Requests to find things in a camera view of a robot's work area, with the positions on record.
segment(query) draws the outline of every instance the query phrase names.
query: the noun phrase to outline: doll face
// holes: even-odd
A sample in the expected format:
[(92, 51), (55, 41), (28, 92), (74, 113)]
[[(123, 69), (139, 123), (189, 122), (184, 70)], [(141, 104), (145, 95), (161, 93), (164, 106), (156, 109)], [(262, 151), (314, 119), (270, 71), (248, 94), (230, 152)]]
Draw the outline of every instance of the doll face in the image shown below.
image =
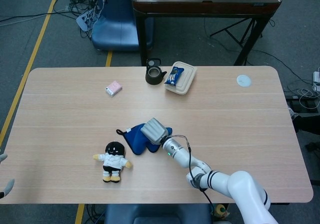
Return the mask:
[(112, 141), (106, 146), (105, 152), (114, 156), (115, 155), (124, 156), (125, 147), (120, 142)]

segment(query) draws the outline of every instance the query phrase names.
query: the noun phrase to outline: floor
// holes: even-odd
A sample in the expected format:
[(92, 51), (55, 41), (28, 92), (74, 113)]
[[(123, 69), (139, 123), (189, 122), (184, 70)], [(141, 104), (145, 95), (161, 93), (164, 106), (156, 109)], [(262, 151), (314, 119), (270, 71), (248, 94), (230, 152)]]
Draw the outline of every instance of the floor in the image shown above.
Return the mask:
[[(0, 19), (8, 16), (46, 13), (51, 0), (0, 0)], [(64, 9), (68, 0), (60, 0), (57, 9)], [(283, 0), (272, 18), (275, 26), (267, 25), (263, 38), (254, 49), (273, 54), (289, 66), (302, 79), (311, 79), (320, 66), (320, 0)], [(35, 47), (45, 17), (1, 26), (0, 22), (0, 127), (5, 123), (24, 71)], [(231, 66), (239, 47), (226, 34), (215, 39), (212, 33), (231, 24), (232, 19), (206, 18), (157, 18), (155, 44), (151, 57), (161, 58), (162, 64), (170, 66), (183, 61), (195, 66)], [(231, 32), (239, 36), (245, 25), (234, 27)], [(31, 69), (39, 67), (104, 67), (107, 52), (96, 50), (92, 43), (81, 38), (74, 20), (52, 15), (39, 45)], [(297, 78), (282, 63), (266, 54), (252, 51), (249, 55), (255, 66), (269, 65), (278, 71), (283, 89)], [(139, 66), (138, 52), (114, 52), (111, 66)], [(292, 88), (305, 87), (302, 83)], [(11, 123), (1, 149), (4, 151)], [(318, 141), (319, 137), (306, 132), (297, 134), (301, 151), (311, 179), (320, 179), (320, 162), (313, 153), (307, 153), (304, 145)], [(271, 213), (279, 223), (319, 223), (320, 187), (313, 187), (314, 197), (309, 203), (274, 205)], [(74, 223), (78, 205), (0, 205), (2, 224), (24, 223)], [(235, 205), (230, 207), (232, 223), (243, 223)]]

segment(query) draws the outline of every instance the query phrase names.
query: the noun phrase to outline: container lid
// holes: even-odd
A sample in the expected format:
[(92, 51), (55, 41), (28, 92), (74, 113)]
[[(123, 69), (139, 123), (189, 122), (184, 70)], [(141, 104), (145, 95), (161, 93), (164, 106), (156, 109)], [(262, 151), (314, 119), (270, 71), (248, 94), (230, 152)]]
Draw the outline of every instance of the container lid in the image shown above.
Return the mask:
[(175, 86), (165, 84), (165, 89), (180, 95), (184, 95), (189, 90), (189, 87), (196, 75), (197, 68), (181, 61), (176, 61), (172, 67), (184, 68), (184, 71), (181, 73), (181, 76)]

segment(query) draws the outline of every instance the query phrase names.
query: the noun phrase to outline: yellow tape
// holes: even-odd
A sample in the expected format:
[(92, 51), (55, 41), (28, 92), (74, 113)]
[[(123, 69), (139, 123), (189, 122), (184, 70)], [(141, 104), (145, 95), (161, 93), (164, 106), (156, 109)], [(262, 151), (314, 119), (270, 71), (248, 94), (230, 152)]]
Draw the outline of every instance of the yellow tape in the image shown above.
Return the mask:
[(82, 217), (84, 216), (85, 204), (78, 205), (78, 211), (76, 212), (74, 224), (81, 224)]
[(108, 55), (106, 56), (105, 67), (109, 68), (111, 66), (111, 59), (112, 59), (112, 50), (108, 51)]
[[(49, 9), (48, 9), (48, 13), (51, 13), (53, 11), (55, 2), (56, 2), (56, 0), (52, 0), (51, 1), (51, 4), (50, 4)], [(34, 45), (31, 57), (29, 59), (28, 64), (26, 65), (22, 80), (21, 80), (21, 82), (19, 84), (18, 90), (15, 93), (15, 96), (14, 96), (13, 102), (11, 104), (11, 107), (9, 109), (8, 115), (5, 118), (2, 130), (1, 130), (1, 133), (0, 133), (0, 147), (1, 147), (1, 145), (2, 145), (2, 143), (4, 141), (4, 139), (5, 139), (5, 135), (7, 133), (9, 124), (11, 122), (11, 119), (12, 119), (13, 115), (14, 115), (14, 112), (15, 112), (15, 109), (17, 107), (17, 104), (18, 104), (19, 98), (21, 96), (21, 93), (22, 93), (22, 91), (23, 91), (23, 89), (25, 87), (25, 84), (26, 84), (26, 81), (27, 81), (27, 77), (28, 77), (29, 72), (31, 70), (31, 67), (32, 67), (32, 65), (34, 63), (34, 60), (36, 58), (39, 46), (40, 46), (41, 41), (42, 41), (42, 38), (44, 37), (44, 34), (45, 34), (45, 31), (46, 31), (50, 16), (51, 15), (48, 14), (48, 15), (46, 15), (46, 17), (44, 19), (41, 31), (40, 31), (38, 39), (36, 40), (36, 43)]]

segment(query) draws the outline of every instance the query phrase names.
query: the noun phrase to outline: oven mitt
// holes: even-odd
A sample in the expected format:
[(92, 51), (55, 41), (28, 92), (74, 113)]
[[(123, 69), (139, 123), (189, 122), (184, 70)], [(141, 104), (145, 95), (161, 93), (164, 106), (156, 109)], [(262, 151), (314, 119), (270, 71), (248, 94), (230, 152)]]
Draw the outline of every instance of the oven mitt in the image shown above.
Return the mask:
[[(152, 153), (158, 151), (160, 145), (153, 145), (149, 139), (142, 133), (141, 128), (145, 125), (142, 123), (140, 125), (136, 125), (133, 128), (129, 128), (126, 131), (121, 131), (119, 129), (116, 130), (116, 133), (123, 136), (126, 143), (128, 143), (129, 147), (131, 148), (132, 152), (135, 155), (141, 155), (146, 148)], [(167, 127), (169, 135), (172, 134), (172, 128)]]

